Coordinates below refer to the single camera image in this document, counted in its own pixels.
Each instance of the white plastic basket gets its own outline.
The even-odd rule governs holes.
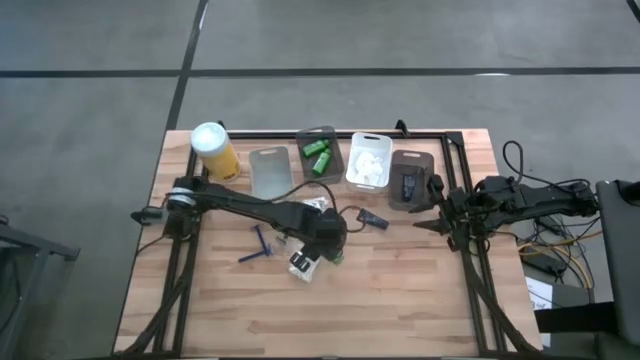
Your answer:
[[[363,163],[369,163],[371,157],[362,154],[369,153],[375,159],[375,164],[380,164],[380,174],[365,176],[363,178]],[[379,194],[389,184],[389,172],[391,169],[391,155],[393,153],[393,140],[388,136],[357,132],[351,137],[351,151],[349,152],[349,164],[347,165],[347,188],[352,191]]]

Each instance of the green object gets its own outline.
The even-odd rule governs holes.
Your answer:
[[[311,143],[305,147],[302,148],[302,153],[304,154],[305,157],[311,157],[315,154],[321,153],[323,152],[326,148],[329,147],[329,140],[324,139],[324,140],[318,140],[314,143]]]
[[[313,165],[313,168],[311,168],[311,171],[313,172],[313,174],[315,176],[320,176],[324,174],[324,171],[327,170],[327,166],[329,165],[330,160],[331,160],[331,150],[327,149],[322,154],[320,154],[320,157],[318,157],[318,160]]]
[[[336,258],[333,259],[332,263],[333,265],[340,265],[342,264],[343,261],[344,261],[344,254],[340,252],[340,255],[336,256]]]

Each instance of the butcher block tabletop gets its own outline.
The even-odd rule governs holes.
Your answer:
[[[486,129],[460,131],[473,183],[497,175],[489,132]],[[150,205],[160,206],[174,179],[184,176],[190,134],[190,131],[166,134]],[[346,163],[350,140],[339,142]],[[229,188],[250,194],[249,152],[273,146],[288,148],[294,185],[303,182],[294,139],[232,140],[232,143],[238,152],[242,173],[225,184]],[[435,172],[447,182],[439,140],[394,139],[393,144],[394,150],[431,153]],[[452,151],[457,183],[462,184],[458,156],[453,147]],[[203,215],[182,356],[477,354],[459,252],[449,250],[445,237],[411,226],[416,221],[436,218],[437,211],[408,214],[392,210],[387,191],[378,195],[351,192],[346,189],[344,179],[330,187],[339,209],[347,205],[361,206],[390,224],[386,231],[367,226],[360,233],[348,234],[342,264],[336,266],[321,260],[311,283],[288,273],[289,249],[276,241],[277,233],[268,225],[263,225],[262,230],[275,251],[274,256],[238,263],[239,258],[261,250],[251,229],[258,222],[224,211]],[[314,187],[302,189],[295,199],[317,196],[328,198],[322,188]],[[356,211],[347,211],[344,215],[349,228],[358,227]],[[162,229],[160,224],[145,227],[139,246],[158,238]],[[162,240],[136,258],[114,351],[129,346],[158,309],[170,249],[171,240]],[[500,306],[525,338],[541,348],[513,237],[493,237],[489,260]],[[170,346],[169,339],[173,339],[177,306],[173,311],[167,328],[169,345],[165,346]],[[491,338],[486,309],[483,320],[487,336]]]

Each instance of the concrete floor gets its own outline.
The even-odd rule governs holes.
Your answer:
[[[179,69],[197,0],[4,0],[0,70]],[[638,66],[622,0],[217,0],[194,68]],[[23,358],[110,351],[176,79],[0,79],[0,213],[53,262]],[[178,129],[486,127],[549,180],[637,180],[640,76],[191,79]],[[500,171],[510,174],[502,159]],[[517,228],[526,234],[526,228]],[[601,239],[586,243],[611,299]],[[55,294],[52,299],[47,294]]]

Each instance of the metal stand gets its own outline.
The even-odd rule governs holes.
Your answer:
[[[0,359],[13,359],[18,337],[26,319],[26,305],[36,291],[42,277],[42,271],[50,255],[60,255],[65,261],[76,261],[80,249],[64,246],[53,241],[30,235],[8,225],[0,225],[0,241],[15,245],[20,249],[6,248],[5,251],[26,250],[35,255],[35,261],[31,273],[19,294],[17,305],[13,310],[5,332],[2,335],[4,341],[0,345]]]

